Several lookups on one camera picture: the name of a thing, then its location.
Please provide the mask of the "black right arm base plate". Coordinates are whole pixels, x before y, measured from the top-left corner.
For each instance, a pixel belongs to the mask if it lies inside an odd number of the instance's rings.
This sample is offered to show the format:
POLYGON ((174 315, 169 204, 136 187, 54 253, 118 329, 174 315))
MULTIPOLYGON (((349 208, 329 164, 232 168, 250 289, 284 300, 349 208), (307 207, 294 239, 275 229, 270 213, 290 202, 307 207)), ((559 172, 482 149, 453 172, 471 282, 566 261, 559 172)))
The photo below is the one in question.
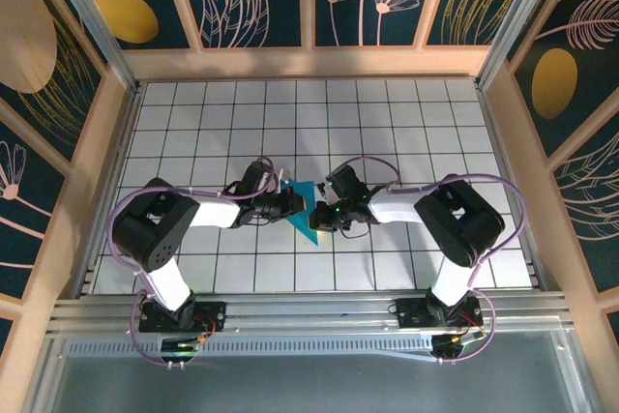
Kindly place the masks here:
POLYGON ((401 329, 459 328, 484 325, 480 302, 476 297, 465 297, 457 305, 446 307, 439 301, 426 298, 396 299, 392 314, 401 329))

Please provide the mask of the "small controller board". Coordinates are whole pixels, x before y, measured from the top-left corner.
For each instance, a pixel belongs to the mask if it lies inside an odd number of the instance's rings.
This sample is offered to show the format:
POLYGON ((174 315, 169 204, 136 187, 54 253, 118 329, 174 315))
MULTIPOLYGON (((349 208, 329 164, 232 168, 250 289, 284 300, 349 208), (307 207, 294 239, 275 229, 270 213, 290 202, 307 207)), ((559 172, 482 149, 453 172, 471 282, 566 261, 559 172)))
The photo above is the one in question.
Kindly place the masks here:
POLYGON ((206 338, 196 336, 192 338, 167 338, 162 340, 161 353, 176 353, 178 356, 190 356, 198 352, 204 345, 206 338))
POLYGON ((483 339, 486 335, 482 331, 466 334, 443 334, 431 338, 432 351, 444 357, 455 357, 461 353, 464 346, 483 339))

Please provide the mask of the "grey translucent panel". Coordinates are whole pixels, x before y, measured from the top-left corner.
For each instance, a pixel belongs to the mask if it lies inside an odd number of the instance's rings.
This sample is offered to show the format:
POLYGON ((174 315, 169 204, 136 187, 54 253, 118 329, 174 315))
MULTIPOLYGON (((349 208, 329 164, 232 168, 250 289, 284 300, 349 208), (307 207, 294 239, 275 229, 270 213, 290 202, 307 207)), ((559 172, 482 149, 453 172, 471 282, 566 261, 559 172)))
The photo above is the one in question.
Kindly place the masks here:
POLYGON ((559 330, 500 333, 455 364, 231 344, 212 339, 205 357, 166 369, 123 338, 51 340, 22 413, 604 413, 559 330))

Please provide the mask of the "aluminium side rail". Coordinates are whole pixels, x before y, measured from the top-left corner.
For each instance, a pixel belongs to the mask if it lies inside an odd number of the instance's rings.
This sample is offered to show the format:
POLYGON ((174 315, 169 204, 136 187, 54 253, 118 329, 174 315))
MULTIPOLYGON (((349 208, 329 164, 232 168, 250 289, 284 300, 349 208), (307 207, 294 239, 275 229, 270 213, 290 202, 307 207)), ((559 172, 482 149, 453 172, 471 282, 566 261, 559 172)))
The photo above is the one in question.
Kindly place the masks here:
POLYGON ((87 118, 74 153, 73 168, 83 195, 74 218, 74 262, 63 289, 65 297, 80 296, 88 267, 104 242, 107 216, 133 136, 143 88, 140 81, 131 90, 104 83, 87 118))
POLYGON ((492 141, 501 152, 500 170, 518 187, 526 201, 527 226, 521 234, 525 256, 532 261, 537 285, 554 290, 556 283, 544 259, 542 192, 544 178, 540 144, 526 103, 510 73, 497 74, 482 92, 484 110, 491 125, 492 141))

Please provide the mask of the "blue paper sheet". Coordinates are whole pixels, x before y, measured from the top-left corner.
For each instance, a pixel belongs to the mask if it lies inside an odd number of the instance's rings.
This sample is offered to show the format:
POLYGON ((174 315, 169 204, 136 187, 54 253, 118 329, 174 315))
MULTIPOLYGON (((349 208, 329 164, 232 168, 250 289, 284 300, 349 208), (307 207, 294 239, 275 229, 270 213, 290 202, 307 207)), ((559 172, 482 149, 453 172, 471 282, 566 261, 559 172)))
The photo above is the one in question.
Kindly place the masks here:
POLYGON ((317 231, 310 228, 310 214, 316 206, 315 184, 312 181, 297 182, 290 179, 286 186, 291 187, 295 193, 303 197, 306 205, 304 211, 288 217, 288 222, 305 235, 313 244, 318 245, 317 231))

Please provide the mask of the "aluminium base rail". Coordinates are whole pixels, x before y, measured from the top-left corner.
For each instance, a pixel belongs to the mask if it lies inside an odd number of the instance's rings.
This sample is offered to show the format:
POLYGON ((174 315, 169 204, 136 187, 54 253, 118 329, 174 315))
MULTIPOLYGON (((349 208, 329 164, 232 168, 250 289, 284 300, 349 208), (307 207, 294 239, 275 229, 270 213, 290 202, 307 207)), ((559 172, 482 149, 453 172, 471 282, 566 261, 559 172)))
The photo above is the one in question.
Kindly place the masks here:
MULTIPOLYGON (((561 292, 490 289, 496 330, 572 329, 561 292)), ((224 302, 223 333, 230 336, 381 334, 398 330, 395 300, 423 298, 423 291, 202 294, 198 302, 224 302)), ((123 336, 130 329, 133 295, 89 294, 56 302, 49 337, 123 336)))

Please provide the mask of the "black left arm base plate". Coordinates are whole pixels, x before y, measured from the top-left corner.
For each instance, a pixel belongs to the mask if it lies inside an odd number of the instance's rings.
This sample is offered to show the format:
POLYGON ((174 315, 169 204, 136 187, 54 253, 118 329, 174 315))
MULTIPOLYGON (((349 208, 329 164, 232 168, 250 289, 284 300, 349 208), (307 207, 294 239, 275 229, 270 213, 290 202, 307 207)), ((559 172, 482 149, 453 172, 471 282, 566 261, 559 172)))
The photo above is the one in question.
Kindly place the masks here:
POLYGON ((225 302, 188 302, 176 311, 148 302, 140 311, 138 331, 145 334, 220 332, 226 319, 225 302))

